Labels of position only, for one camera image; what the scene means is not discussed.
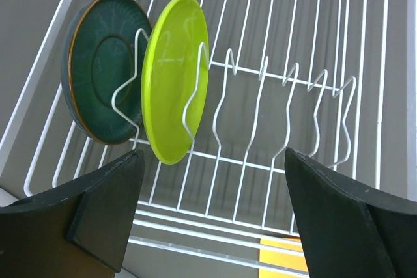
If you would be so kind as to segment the dark teal ceramic plate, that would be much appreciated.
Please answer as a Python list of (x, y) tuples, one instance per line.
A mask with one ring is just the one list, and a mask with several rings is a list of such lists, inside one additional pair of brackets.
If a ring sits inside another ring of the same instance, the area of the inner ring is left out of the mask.
[(141, 69), (151, 32), (135, 0), (90, 0), (72, 18), (61, 86), (74, 122), (95, 141), (123, 143), (142, 123)]

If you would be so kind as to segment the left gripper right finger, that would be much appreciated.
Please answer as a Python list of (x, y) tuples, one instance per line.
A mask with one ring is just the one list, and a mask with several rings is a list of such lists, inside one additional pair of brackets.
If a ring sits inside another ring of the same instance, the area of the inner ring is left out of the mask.
[(310, 277), (416, 276), (416, 202), (292, 148), (285, 178)]

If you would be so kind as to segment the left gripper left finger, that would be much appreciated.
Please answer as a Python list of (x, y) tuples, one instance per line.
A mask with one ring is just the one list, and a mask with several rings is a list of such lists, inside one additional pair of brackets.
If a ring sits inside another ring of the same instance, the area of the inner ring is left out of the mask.
[(2, 277), (114, 277), (145, 174), (142, 150), (1, 208)]

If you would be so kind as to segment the lime green plate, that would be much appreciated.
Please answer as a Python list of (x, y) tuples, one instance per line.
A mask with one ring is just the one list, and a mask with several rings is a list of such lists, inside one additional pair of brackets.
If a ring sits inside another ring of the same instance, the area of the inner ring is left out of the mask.
[(197, 0), (170, 0), (147, 44), (141, 105), (152, 151), (164, 164), (178, 163), (192, 145), (209, 82), (205, 16)]

